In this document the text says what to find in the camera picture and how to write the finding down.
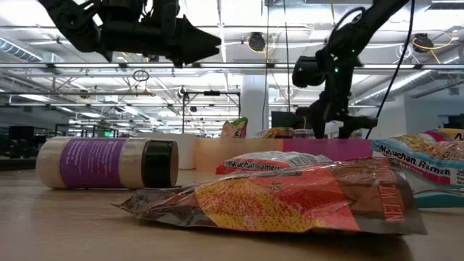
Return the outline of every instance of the maruchan ramen package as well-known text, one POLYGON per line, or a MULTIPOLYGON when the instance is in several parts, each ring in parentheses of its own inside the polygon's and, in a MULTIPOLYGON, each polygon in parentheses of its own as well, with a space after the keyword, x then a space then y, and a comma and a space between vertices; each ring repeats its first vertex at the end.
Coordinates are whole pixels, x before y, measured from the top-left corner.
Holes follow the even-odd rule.
POLYGON ((389 158, 243 173, 180 188, 146 188, 117 207, 139 220, 183 227, 426 233, 405 175, 389 158))
POLYGON ((323 155, 314 156, 299 152, 252 152, 221 162, 216 168, 216 174, 280 170, 330 161, 323 155))
POLYGON ((242 117, 233 122, 225 122, 220 133, 221 138, 246 138, 248 119, 242 117))
POLYGON ((439 129, 422 134, 375 140, 372 150, 398 163, 428 181, 464 186, 464 130, 439 129))

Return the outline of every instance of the maruchan logo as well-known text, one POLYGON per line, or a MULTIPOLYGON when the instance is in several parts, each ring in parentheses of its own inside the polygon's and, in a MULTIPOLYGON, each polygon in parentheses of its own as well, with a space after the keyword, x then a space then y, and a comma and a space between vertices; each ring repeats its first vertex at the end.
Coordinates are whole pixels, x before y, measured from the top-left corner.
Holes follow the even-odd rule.
POLYGON ((384 155, 396 157, 399 160, 402 160, 404 162, 411 163, 414 165, 417 162, 417 159, 407 156, 404 152, 394 151, 393 149, 389 149, 387 146, 384 146, 384 145, 379 145, 378 148, 381 150, 381 152, 384 155))
POLYGON ((242 170, 279 170, 279 166, 261 164, 258 162, 237 162, 228 160, 225 162, 225 167, 236 167, 242 170))
POLYGON ((389 149, 387 146, 378 145, 378 148, 382 151, 382 153, 386 156, 395 157, 403 162, 410 163, 411 165, 417 166, 423 170, 427 170, 430 173, 435 173, 437 175, 451 175, 450 170, 441 169, 438 167, 430 166, 429 162, 425 162, 423 160, 418 160, 414 157, 410 157, 406 155, 404 152, 397 152, 392 149, 389 149))

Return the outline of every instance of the purple label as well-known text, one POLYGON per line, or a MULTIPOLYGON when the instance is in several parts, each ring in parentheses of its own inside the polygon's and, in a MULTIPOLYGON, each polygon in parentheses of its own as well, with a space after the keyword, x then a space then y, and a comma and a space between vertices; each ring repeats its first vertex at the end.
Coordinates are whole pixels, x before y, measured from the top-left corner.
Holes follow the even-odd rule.
POLYGON ((119 157, 125 138, 74 138, 61 154, 59 171, 68 188, 122 188, 119 157))

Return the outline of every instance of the white container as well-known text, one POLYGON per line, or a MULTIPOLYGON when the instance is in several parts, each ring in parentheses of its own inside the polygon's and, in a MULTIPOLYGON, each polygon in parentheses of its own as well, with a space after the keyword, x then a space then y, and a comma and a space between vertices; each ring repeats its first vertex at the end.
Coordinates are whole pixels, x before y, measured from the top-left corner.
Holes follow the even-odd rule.
POLYGON ((140 133, 138 136, 157 141, 176 141, 179 148, 179 169, 194 170, 196 168, 194 153, 196 136, 194 134, 140 133))

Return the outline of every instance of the plastic wrapper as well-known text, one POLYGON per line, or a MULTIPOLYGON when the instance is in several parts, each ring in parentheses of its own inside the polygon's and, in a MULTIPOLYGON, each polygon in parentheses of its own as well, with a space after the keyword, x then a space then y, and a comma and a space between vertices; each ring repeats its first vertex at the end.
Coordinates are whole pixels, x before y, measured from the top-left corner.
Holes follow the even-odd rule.
POLYGON ((299 152, 252 152, 221 162, 216 168, 216 174, 231 174, 237 171, 280 170, 330 161, 324 155, 314 156, 299 152))
POLYGON ((388 158, 230 175, 141 189, 117 205, 139 220, 237 231, 426 233, 402 169, 388 158))
POLYGON ((293 128, 270 128, 254 134, 254 138, 292 138, 293 128))
POLYGON ((242 117, 233 122, 225 122, 220 133, 221 138, 246 138, 248 119, 242 117))
POLYGON ((422 134, 375 140, 372 150, 428 181, 443 186, 464 186, 464 130, 439 129, 422 134))

